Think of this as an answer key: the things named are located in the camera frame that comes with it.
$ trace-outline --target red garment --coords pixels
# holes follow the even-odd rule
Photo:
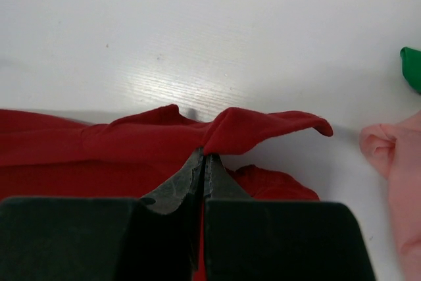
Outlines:
[[[326,120],[298,111],[265,115],[229,108],[203,123],[169,105],[111,124],[87,125],[0,110],[0,200],[13,195],[141,197],[199,146],[206,155],[243,154],[267,138],[305,128],[333,134]],[[256,198],[318,199],[281,172],[247,166],[232,176]],[[195,278],[200,279],[205,279],[203,269]]]

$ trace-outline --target red cloth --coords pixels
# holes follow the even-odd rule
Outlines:
[[[333,134],[298,111],[262,114],[229,108],[213,122],[183,117],[176,105],[87,125],[0,110],[0,200],[13,195],[141,197],[174,174],[199,146],[204,154],[243,154],[261,141],[305,128]],[[261,199],[318,199],[291,176],[247,166],[232,176]],[[195,280],[204,280],[203,260]]]

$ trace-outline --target green object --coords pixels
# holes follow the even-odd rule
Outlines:
[[[403,76],[413,89],[421,93],[421,51],[404,47],[401,57]]]

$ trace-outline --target white table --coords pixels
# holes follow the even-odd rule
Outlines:
[[[386,184],[359,152],[367,124],[421,105],[399,50],[421,48],[421,0],[0,0],[0,107],[109,122],[177,103],[210,120],[229,106],[309,111],[309,130],[230,167],[290,172],[358,218],[378,280],[401,280]]]

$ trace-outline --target pink cloth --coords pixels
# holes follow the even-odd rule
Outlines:
[[[389,182],[395,243],[407,281],[421,280],[421,111],[396,125],[361,131],[360,148]]]

